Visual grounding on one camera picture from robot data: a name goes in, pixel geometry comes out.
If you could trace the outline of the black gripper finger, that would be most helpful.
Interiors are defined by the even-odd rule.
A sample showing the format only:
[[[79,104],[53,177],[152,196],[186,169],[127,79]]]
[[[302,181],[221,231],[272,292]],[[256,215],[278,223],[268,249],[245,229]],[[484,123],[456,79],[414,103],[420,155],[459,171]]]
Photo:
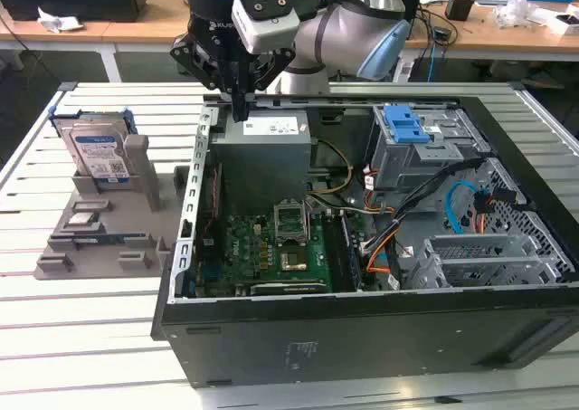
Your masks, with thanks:
[[[264,91],[294,60],[293,48],[249,54],[242,63],[242,120],[247,120],[256,91]]]
[[[242,121],[239,64],[223,38],[210,36],[208,40],[199,40],[191,33],[182,34],[175,40],[170,55],[205,88],[221,92],[222,99],[231,103],[233,120]]]

